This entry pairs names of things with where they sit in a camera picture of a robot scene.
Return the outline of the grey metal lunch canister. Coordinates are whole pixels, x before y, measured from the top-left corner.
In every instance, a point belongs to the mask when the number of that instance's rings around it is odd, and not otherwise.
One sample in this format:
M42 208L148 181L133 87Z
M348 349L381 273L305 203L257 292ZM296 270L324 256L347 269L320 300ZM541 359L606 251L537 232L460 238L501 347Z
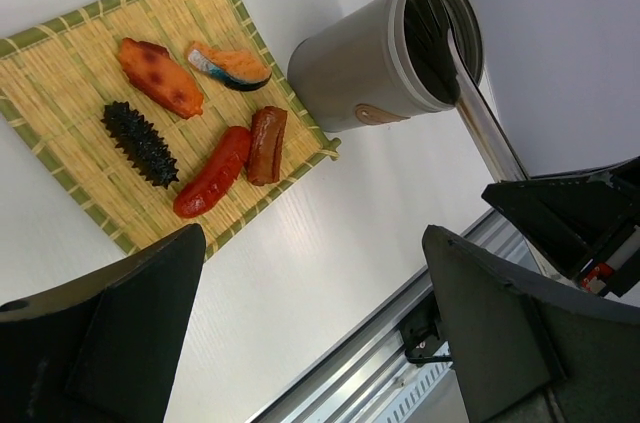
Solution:
M416 47L404 19L409 0L373 0L294 50L287 77L325 132L400 122L452 109L417 73ZM470 0L443 0L460 56L474 82L484 48Z

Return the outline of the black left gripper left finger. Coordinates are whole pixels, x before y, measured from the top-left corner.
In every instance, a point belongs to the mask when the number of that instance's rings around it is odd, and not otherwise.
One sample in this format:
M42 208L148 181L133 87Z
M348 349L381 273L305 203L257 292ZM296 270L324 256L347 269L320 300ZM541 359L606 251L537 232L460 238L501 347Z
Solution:
M189 224L1 307L4 422L161 422L204 264Z

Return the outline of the stainless steel tongs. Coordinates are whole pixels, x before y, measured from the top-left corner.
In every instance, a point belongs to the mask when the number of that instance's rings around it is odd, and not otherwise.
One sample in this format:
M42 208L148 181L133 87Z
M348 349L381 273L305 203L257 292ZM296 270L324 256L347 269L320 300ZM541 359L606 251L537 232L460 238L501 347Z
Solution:
M496 181L521 181L527 172L459 53L443 0L406 0L407 51L419 80L438 101L454 106Z

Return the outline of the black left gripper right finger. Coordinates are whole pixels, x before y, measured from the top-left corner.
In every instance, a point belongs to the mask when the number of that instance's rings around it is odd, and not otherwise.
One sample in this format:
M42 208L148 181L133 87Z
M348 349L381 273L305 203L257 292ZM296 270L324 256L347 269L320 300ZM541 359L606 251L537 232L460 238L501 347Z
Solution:
M422 246L472 422L636 422L639 310L441 227Z

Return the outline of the orange salmon slice toy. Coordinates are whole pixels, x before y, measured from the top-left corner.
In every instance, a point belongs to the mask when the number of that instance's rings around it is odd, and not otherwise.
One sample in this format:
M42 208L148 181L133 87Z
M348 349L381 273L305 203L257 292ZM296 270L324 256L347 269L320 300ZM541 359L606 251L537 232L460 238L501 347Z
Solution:
M272 76L270 67L246 49L219 50L193 42L185 52L185 59L199 73L235 91L258 90Z

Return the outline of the bamboo woven tray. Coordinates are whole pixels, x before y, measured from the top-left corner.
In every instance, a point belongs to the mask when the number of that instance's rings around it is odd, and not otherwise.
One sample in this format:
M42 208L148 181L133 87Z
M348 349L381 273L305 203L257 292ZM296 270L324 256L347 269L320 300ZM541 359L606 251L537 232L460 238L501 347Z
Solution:
M242 0L98 0L1 42L1 111L48 172L127 254L183 225L172 209L179 183L146 182L102 123L104 108L126 102L153 124L176 159L181 181L204 165L230 126L249 125L264 106L288 114L279 182L256 187L239 178L214 209L199 218L214 253L324 158L338 139L319 129L274 67L254 92L237 92L202 74L194 79L203 112L190 119L163 109L135 89L117 60L124 38L165 47L182 62L199 41L248 49L268 66L275 59Z

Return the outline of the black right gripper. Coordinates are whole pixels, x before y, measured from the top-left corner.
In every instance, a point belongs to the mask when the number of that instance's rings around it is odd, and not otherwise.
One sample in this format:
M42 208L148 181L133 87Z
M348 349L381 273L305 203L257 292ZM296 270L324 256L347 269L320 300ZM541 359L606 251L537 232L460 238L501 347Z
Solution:
M604 297L639 282L639 159L494 183L482 198L563 277Z

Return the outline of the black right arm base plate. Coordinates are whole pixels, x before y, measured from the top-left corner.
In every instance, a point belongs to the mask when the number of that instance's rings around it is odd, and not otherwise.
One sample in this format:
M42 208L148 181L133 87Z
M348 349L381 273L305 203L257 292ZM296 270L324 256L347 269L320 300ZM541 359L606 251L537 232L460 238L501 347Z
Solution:
M438 354L446 339L440 331L438 314L416 308L400 323L399 331L403 340L404 356L410 364L422 367L427 364L451 363L448 351Z

